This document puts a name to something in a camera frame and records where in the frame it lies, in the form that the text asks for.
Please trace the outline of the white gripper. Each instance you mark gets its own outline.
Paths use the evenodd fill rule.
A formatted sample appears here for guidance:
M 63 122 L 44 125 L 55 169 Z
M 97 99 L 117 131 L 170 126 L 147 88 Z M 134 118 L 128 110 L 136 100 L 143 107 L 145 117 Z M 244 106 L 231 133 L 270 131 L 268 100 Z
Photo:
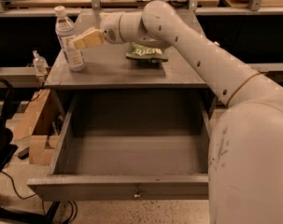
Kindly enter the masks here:
M 120 35 L 120 19 L 123 12 L 100 12 L 100 29 L 90 27 L 73 40 L 76 49 L 101 46 L 106 40 L 110 44 L 123 44 Z

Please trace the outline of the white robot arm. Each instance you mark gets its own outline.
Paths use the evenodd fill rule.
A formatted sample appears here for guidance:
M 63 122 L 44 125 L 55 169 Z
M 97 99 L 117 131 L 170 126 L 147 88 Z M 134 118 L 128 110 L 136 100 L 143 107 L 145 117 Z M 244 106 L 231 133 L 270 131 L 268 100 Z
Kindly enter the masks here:
M 78 49 L 104 42 L 174 47 L 227 109 L 210 139 L 211 224 L 283 224 L 283 87 L 184 22 L 163 1 L 140 12 L 104 13 L 76 37 Z

